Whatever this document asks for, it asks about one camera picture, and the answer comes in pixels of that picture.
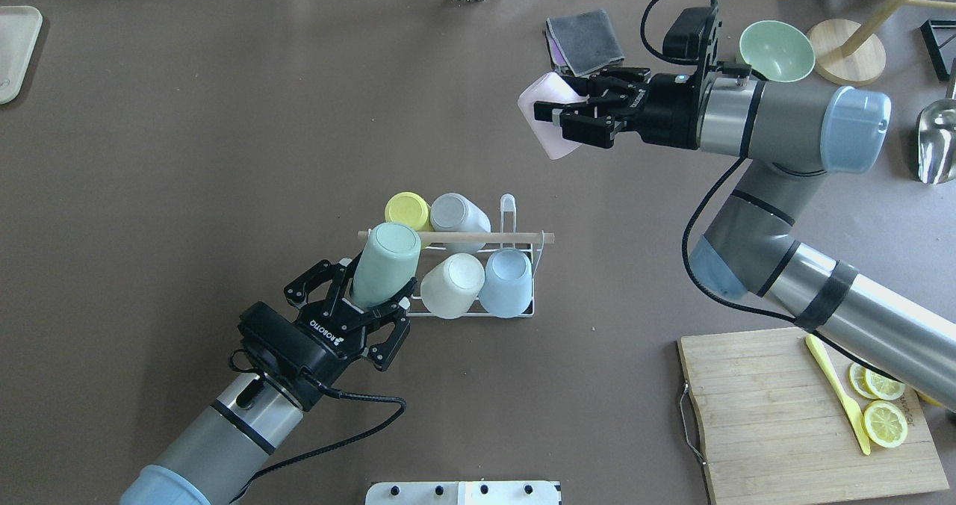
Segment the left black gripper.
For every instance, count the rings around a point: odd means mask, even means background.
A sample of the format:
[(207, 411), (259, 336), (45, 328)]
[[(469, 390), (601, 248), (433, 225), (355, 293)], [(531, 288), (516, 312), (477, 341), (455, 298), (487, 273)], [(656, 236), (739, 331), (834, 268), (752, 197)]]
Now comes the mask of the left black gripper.
[[(296, 369), (311, 375), (341, 375), (354, 361), (365, 356), (379, 372), (386, 372), (410, 331), (407, 310), (418, 283), (416, 277), (387, 300), (363, 312), (363, 326), (356, 324), (359, 309), (345, 300), (346, 288), (355, 276), (356, 261), (350, 258), (331, 263), (322, 260), (284, 287), (284, 297), (298, 309), (296, 328)], [(321, 301), (308, 303), (308, 295), (329, 283)], [(379, 343), (369, 335), (391, 326), (388, 337)]]

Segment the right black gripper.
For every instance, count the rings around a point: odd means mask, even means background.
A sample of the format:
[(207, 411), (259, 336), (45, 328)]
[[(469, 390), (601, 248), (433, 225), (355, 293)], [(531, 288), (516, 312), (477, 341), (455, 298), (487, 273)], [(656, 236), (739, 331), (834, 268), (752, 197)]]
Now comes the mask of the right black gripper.
[(550, 116), (565, 140), (602, 149), (612, 147), (619, 131), (628, 131), (647, 144), (697, 150), (702, 80), (702, 72), (650, 76), (649, 68), (605, 66), (571, 77), (571, 89), (588, 100), (536, 101), (535, 118)]

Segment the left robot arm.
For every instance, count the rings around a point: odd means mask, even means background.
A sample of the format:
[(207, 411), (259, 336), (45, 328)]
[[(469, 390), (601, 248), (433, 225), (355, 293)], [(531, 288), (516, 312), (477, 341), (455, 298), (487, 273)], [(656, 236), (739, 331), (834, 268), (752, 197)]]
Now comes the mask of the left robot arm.
[(232, 504), (265, 474), (337, 450), (385, 429), (372, 429), (269, 465), (267, 460), (304, 415), (323, 398), (393, 403), (393, 422), (404, 413), (400, 397), (340, 390), (334, 382), (359, 359), (385, 371), (410, 330), (407, 314), (416, 278), (397, 285), (367, 309), (346, 290), (358, 276), (359, 258), (322, 260), (284, 288), (297, 318), (288, 320), (264, 302), (240, 315), (239, 353), (249, 365), (229, 367), (236, 379), (187, 429), (140, 471), (122, 504)]

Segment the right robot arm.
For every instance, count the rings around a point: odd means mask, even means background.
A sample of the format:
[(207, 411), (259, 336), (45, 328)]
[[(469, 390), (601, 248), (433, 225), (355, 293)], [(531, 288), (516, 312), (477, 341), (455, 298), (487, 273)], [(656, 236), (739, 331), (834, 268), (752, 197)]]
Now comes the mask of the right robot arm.
[(870, 87), (781, 84), (728, 65), (690, 74), (607, 68), (548, 72), (519, 108), (547, 154), (613, 147), (625, 135), (744, 167), (684, 257), (704, 293), (774, 301), (782, 318), (954, 407), (954, 324), (823, 252), (799, 223), (822, 212), (830, 177), (880, 157), (893, 106)]

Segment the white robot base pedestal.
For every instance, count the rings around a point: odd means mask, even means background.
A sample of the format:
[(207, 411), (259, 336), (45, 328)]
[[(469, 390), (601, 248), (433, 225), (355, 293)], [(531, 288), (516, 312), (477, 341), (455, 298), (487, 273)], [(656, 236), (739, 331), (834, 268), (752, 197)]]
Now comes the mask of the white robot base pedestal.
[(472, 480), (379, 482), (365, 504), (561, 504), (559, 482), (549, 480)]

